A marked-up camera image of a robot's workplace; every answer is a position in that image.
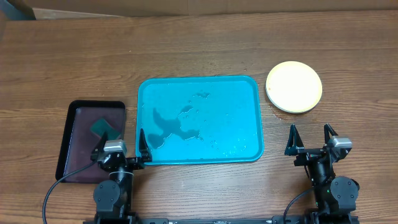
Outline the yellow green-rimmed plate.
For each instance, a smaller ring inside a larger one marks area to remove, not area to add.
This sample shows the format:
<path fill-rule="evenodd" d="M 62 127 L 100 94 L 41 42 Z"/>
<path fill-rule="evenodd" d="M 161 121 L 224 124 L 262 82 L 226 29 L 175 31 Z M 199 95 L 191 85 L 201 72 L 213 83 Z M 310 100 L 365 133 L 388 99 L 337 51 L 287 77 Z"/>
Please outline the yellow green-rimmed plate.
<path fill-rule="evenodd" d="M 288 113 L 306 113 L 321 100 L 322 81 L 310 66 L 297 61 L 277 64 L 266 79 L 266 94 L 271 103 Z"/>

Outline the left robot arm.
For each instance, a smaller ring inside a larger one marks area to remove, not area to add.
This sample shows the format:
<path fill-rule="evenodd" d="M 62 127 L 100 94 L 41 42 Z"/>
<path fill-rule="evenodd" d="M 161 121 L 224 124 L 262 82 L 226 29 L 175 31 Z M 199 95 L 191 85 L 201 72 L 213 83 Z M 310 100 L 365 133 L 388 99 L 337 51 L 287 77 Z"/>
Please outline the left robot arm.
<path fill-rule="evenodd" d="M 145 163 L 152 161 L 143 130 L 139 132 L 139 152 L 139 157 L 127 157 L 125 142 L 109 140 L 106 133 L 93 149 L 90 159 L 109 174 L 109 179 L 100 182 L 93 192 L 96 203 L 94 224 L 141 222 L 131 211 L 131 202 L 133 171 L 144 169 Z"/>

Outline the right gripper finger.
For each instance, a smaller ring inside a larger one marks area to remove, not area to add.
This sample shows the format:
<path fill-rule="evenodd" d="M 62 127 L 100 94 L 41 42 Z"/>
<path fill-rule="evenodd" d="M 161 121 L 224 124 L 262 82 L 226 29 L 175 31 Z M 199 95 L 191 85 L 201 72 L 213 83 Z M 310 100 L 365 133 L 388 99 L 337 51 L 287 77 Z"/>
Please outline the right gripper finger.
<path fill-rule="evenodd" d="M 285 148 L 284 154 L 286 156 L 296 156 L 304 149 L 305 148 L 299 132 L 296 128 L 296 125 L 292 124 L 290 126 L 289 139 L 287 141 L 287 146 Z"/>
<path fill-rule="evenodd" d="M 331 127 L 329 123 L 324 125 L 324 139 L 326 146 L 334 146 L 335 145 L 335 136 L 338 136 L 336 131 Z"/>

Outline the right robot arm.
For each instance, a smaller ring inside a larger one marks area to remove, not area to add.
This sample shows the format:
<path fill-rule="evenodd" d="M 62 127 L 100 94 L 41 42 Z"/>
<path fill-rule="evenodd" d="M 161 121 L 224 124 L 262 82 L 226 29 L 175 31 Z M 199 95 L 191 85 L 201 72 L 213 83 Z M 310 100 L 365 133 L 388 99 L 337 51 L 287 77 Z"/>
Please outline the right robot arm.
<path fill-rule="evenodd" d="M 360 186 L 354 179 L 337 176 L 333 164 L 344 159 L 352 150 L 349 138 L 339 136 L 327 123 L 323 128 L 325 143 L 321 148 L 307 149 L 296 125 L 292 124 L 285 148 L 286 156 L 295 156 L 294 165 L 304 167 L 311 188 L 292 199 L 284 210 L 283 223 L 358 223 L 356 200 Z M 288 216 L 290 207 L 306 194 L 314 193 L 315 205 L 302 216 Z"/>

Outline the green and pink sponge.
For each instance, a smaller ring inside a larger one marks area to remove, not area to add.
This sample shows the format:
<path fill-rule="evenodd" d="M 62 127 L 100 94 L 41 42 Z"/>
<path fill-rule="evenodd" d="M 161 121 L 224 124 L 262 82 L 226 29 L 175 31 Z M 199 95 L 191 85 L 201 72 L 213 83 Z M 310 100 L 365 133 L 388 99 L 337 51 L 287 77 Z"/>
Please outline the green and pink sponge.
<path fill-rule="evenodd" d="M 96 120 L 90 126 L 90 132 L 98 139 L 101 139 L 104 135 L 107 136 L 107 140 L 121 138 L 121 132 L 112 127 L 104 118 Z"/>

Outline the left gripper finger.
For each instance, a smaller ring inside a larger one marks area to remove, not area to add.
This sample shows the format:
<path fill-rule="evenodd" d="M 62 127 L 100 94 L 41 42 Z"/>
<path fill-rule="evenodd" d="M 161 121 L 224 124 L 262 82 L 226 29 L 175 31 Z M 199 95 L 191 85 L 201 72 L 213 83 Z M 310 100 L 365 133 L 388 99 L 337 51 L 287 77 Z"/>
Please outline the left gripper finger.
<path fill-rule="evenodd" d="M 139 152 L 141 154 L 139 157 L 142 159 L 143 162 L 152 162 L 152 154 L 148 147 L 145 133 L 142 128 L 139 132 Z"/>
<path fill-rule="evenodd" d="M 91 153 L 98 154 L 98 153 L 102 152 L 107 140 L 108 140 L 108 134 L 107 134 L 107 132 L 104 132 L 103 135 L 101 136 L 99 142 L 96 144 L 96 146 L 94 147 L 94 149 L 92 150 Z"/>

